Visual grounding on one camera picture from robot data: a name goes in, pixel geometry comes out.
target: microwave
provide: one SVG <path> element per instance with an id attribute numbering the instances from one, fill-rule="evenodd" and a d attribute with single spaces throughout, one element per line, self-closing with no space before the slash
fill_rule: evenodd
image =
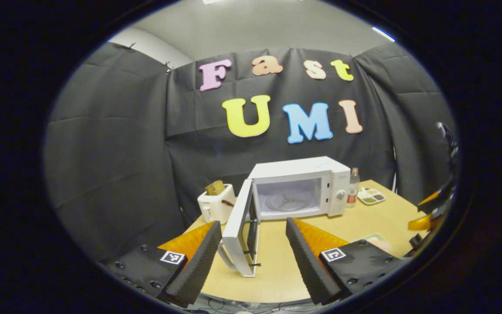
<path id="1" fill-rule="evenodd" d="M 248 179 L 259 220 L 336 216 L 344 211 L 350 168 L 329 157 L 256 164 Z"/>

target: ceiling light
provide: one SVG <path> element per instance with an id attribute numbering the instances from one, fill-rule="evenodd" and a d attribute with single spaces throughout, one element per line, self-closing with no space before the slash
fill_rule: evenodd
<path id="1" fill-rule="evenodd" d="M 215 2 L 221 2 L 222 0 L 203 0 L 203 3 L 204 4 L 211 4 L 211 3 L 215 3 Z"/>
<path id="2" fill-rule="evenodd" d="M 372 28 L 374 31 L 378 32 L 379 34 L 382 34 L 383 36 L 385 36 L 388 40 L 392 41 L 392 42 L 395 42 L 394 38 L 390 37 L 389 35 L 385 34 L 385 32 L 383 32 L 382 30 L 379 30 L 378 28 L 376 27 L 373 27 Z"/>

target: screw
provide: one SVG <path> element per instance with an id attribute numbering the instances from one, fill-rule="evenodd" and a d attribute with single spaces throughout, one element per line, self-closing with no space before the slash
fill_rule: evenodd
<path id="1" fill-rule="evenodd" d="M 160 288 L 160 283 L 159 282 L 155 282 L 154 280 L 152 280 L 151 282 L 149 282 L 149 284 L 151 286 L 153 286 L 154 288 Z"/>

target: plastic bottle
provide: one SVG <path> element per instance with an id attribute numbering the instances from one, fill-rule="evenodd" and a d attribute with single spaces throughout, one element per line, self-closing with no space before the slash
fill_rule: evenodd
<path id="1" fill-rule="evenodd" d="M 359 191 L 359 170 L 354 167 L 350 175 L 350 188 L 348 189 L 348 202 L 346 207 L 354 207 L 357 200 L 357 191 Z"/>

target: letter m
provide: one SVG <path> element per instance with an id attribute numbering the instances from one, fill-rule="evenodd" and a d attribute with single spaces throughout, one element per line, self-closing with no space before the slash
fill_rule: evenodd
<path id="1" fill-rule="evenodd" d="M 315 139 L 330 139 L 332 137 L 332 132 L 330 131 L 329 119 L 326 115 L 328 108 L 329 105 L 326 103 L 317 102 L 313 104 L 311 114 L 307 116 L 305 111 L 303 111 L 301 106 L 297 103 L 290 103 L 282 107 L 282 110 L 288 114 L 290 131 L 288 142 L 300 143 L 303 141 L 303 135 L 305 135 L 308 140 L 311 140 L 315 128 L 317 128 Z"/>

